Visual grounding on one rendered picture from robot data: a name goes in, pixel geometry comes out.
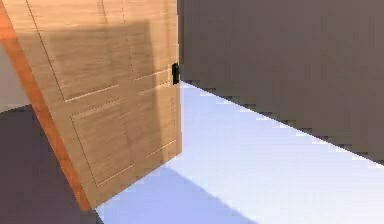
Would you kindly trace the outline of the light wooden room door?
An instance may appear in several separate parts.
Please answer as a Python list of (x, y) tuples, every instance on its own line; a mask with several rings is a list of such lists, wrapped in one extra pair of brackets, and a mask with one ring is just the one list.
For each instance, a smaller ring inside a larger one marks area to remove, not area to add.
[(182, 151), (178, 0), (0, 0), (0, 43), (79, 207)]

